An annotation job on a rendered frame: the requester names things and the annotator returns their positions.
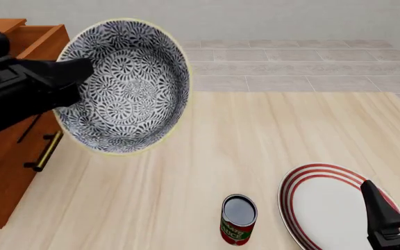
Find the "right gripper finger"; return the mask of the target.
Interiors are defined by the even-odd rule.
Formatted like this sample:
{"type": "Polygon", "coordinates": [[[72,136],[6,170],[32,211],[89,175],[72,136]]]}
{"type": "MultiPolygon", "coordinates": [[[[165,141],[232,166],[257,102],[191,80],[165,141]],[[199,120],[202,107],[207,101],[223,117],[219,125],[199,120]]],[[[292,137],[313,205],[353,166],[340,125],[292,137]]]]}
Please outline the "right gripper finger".
{"type": "Polygon", "coordinates": [[[398,235],[400,233],[400,213],[383,197],[379,189],[370,180],[360,186],[367,210],[367,231],[382,235],[398,235]]]}

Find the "white plate with red rings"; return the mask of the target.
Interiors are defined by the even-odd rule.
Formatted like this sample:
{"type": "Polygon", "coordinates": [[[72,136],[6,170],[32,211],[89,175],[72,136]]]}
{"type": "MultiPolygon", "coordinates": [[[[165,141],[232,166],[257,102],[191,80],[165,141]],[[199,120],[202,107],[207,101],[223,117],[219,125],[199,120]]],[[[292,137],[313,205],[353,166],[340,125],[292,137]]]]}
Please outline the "white plate with red rings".
{"type": "Polygon", "coordinates": [[[365,176],[343,166],[311,163],[280,182],[278,207],[303,250],[373,250],[367,237],[365,176]]]}

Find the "wooden cabinet drawer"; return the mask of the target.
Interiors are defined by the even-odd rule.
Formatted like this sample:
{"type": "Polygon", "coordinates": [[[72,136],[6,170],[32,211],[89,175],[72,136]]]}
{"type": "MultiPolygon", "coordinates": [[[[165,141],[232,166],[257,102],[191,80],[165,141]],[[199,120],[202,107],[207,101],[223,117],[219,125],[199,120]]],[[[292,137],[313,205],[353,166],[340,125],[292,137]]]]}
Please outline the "wooden cabinet drawer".
{"type": "Polygon", "coordinates": [[[27,60],[57,60],[69,42],[64,24],[57,26],[19,26],[7,34],[10,55],[27,60]]]}

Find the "black white patterned bowl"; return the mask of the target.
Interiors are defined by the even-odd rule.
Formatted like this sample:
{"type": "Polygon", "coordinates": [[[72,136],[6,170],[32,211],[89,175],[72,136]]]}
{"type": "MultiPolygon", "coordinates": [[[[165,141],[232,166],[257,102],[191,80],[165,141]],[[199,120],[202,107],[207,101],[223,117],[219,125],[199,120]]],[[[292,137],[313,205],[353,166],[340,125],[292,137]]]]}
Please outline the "black white patterned bowl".
{"type": "Polygon", "coordinates": [[[78,85],[80,101],[53,111],[80,145],[125,156],[174,130],[189,103],[192,71],[167,31],[133,18],[104,20],[71,39],[57,61],[82,58],[94,72],[78,85]]]}

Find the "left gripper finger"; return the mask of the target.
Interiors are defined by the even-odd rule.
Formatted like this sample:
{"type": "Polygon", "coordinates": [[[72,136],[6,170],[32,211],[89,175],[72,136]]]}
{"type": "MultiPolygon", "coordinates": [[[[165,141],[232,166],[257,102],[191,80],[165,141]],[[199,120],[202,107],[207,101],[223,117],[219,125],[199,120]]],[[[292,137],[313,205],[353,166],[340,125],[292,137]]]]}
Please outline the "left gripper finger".
{"type": "Polygon", "coordinates": [[[49,61],[48,86],[51,89],[74,87],[86,81],[94,68],[89,58],[77,58],[66,61],[49,61]]]}
{"type": "Polygon", "coordinates": [[[60,89],[44,93],[41,101],[41,112],[48,112],[55,108],[69,107],[81,100],[78,85],[72,84],[60,89]]]}

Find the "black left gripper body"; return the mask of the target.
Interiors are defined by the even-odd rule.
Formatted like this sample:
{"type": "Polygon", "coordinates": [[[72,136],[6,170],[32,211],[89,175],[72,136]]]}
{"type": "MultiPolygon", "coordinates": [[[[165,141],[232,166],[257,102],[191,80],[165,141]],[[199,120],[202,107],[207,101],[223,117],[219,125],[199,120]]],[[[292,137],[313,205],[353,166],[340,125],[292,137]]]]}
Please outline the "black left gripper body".
{"type": "Polygon", "coordinates": [[[0,132],[58,107],[55,66],[52,60],[0,58],[0,132]]]}

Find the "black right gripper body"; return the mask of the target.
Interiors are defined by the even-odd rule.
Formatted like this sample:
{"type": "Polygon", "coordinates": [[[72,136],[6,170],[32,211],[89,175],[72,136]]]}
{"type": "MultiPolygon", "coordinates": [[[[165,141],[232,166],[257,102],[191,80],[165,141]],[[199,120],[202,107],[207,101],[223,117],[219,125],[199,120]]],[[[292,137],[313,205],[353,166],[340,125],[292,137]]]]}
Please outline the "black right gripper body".
{"type": "Polygon", "coordinates": [[[392,229],[391,235],[384,235],[381,231],[367,227],[367,239],[373,250],[400,250],[400,231],[392,229]]]}

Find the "wooden cabinet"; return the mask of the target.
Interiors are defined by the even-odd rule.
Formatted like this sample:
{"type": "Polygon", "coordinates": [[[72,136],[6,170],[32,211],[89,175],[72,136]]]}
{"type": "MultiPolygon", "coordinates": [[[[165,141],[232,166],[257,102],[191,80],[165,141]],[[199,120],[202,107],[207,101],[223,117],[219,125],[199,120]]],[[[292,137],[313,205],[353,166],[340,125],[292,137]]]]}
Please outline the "wooden cabinet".
{"type": "MultiPolygon", "coordinates": [[[[25,19],[0,19],[0,32],[7,35],[25,19]]],[[[0,132],[0,228],[3,228],[37,172],[23,164],[35,162],[47,145],[43,135],[61,131],[53,112],[31,116],[0,132]]]]}

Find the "red tomato sauce tin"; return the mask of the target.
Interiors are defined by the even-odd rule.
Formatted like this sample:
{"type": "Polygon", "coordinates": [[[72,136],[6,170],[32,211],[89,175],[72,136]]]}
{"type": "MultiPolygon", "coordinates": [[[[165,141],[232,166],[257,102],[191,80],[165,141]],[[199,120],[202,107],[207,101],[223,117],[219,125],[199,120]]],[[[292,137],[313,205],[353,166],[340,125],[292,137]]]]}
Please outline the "red tomato sauce tin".
{"type": "Polygon", "coordinates": [[[258,210],[255,203],[245,195],[232,194],[222,203],[220,233],[230,245],[246,244],[252,234],[258,210]]]}

